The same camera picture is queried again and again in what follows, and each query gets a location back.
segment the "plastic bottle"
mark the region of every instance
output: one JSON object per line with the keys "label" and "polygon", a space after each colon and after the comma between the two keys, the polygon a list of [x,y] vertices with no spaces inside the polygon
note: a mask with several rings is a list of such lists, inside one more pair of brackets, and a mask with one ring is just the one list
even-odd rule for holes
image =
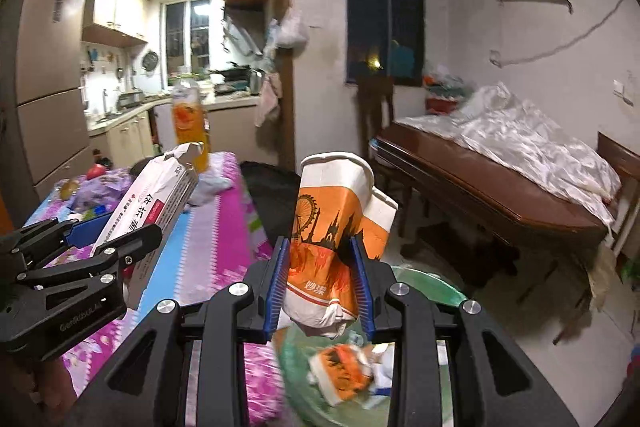
{"label": "plastic bottle", "polygon": [[200,88],[193,78],[181,78],[172,90],[175,136],[178,143],[201,142],[202,154],[193,162],[197,172],[209,166],[209,137],[205,130],[205,115],[200,105]]}

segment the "kitchen counter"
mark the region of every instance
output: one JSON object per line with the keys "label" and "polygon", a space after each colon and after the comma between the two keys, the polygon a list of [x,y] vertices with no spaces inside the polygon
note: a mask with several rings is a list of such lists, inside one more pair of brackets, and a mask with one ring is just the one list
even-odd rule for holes
{"label": "kitchen counter", "polygon": [[[89,131],[90,137],[98,136],[99,134],[110,131],[117,125],[129,120],[130,118],[133,118],[141,114],[142,112],[156,107],[156,105],[162,105],[165,103],[171,103],[170,96],[150,100],[149,102],[145,102],[138,107],[133,107],[129,110],[125,110],[123,113],[114,116],[114,118],[111,118],[111,120],[106,120],[99,123],[87,123],[87,131]],[[244,96],[240,95],[238,92],[224,95],[215,95],[215,93],[211,91],[207,95],[207,98],[202,101],[202,108],[204,109],[204,111],[209,112],[235,107],[250,107],[257,104],[258,96]]]}

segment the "metal screw cap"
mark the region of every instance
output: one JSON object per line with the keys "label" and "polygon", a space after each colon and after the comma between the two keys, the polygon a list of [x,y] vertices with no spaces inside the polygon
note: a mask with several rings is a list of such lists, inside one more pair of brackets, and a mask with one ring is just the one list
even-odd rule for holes
{"label": "metal screw cap", "polygon": [[404,284],[403,282],[393,283],[391,285],[391,288],[389,289],[391,290],[391,293],[393,293],[393,295],[397,295],[398,297],[407,295],[407,293],[409,293],[409,285]]}
{"label": "metal screw cap", "polygon": [[235,295],[236,297],[244,295],[248,291],[249,291],[249,286],[247,286],[243,282],[237,282],[229,286],[229,293],[231,293],[231,295]]}
{"label": "metal screw cap", "polygon": [[158,305],[156,306],[156,310],[160,313],[171,313],[174,309],[175,301],[172,301],[171,299],[163,299],[158,302]]}
{"label": "metal screw cap", "polygon": [[462,303],[462,309],[470,315],[476,315],[480,313],[482,306],[478,301],[468,300]]}

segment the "hand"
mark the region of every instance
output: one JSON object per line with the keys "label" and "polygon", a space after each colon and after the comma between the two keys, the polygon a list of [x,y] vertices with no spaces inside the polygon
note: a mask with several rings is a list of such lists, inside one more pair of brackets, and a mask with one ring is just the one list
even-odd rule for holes
{"label": "hand", "polygon": [[76,401],[71,375],[66,370],[62,358],[39,363],[33,372],[29,373],[19,367],[11,357],[0,353],[0,375],[19,393],[40,393],[45,417],[52,425],[60,424]]}

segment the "table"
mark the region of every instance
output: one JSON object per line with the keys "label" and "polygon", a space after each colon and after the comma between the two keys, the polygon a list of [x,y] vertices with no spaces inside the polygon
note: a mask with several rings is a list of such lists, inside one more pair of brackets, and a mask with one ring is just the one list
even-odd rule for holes
{"label": "table", "polygon": [[[428,200],[445,212],[470,218],[507,245],[560,253],[594,251],[606,236],[604,224],[583,206],[561,200],[452,141],[398,123],[383,129],[377,141],[377,155],[410,176]],[[465,282],[471,278],[472,286],[482,287],[500,264],[486,266],[455,238],[438,233],[443,230],[442,225],[422,227],[417,237],[427,243],[440,238],[438,246],[449,247],[449,252],[439,253]]]}
{"label": "table", "polygon": [[[63,355],[76,393],[80,394],[111,353],[145,315],[164,298],[181,305],[209,299],[217,290],[242,280],[255,259],[271,256],[271,247],[255,212],[236,157],[228,152],[209,155],[209,169],[233,180],[234,187],[216,195],[209,203],[193,207],[179,216],[159,257],[138,310],[127,310],[116,320]],[[27,224],[57,217],[66,219],[70,210],[54,190],[36,209]],[[57,263],[89,256],[91,246],[71,248]],[[197,378],[199,346],[191,358],[191,381]],[[273,419],[282,404],[283,383],[271,346],[245,344],[249,417],[252,425]],[[187,397],[186,424],[195,425],[195,396]]]}

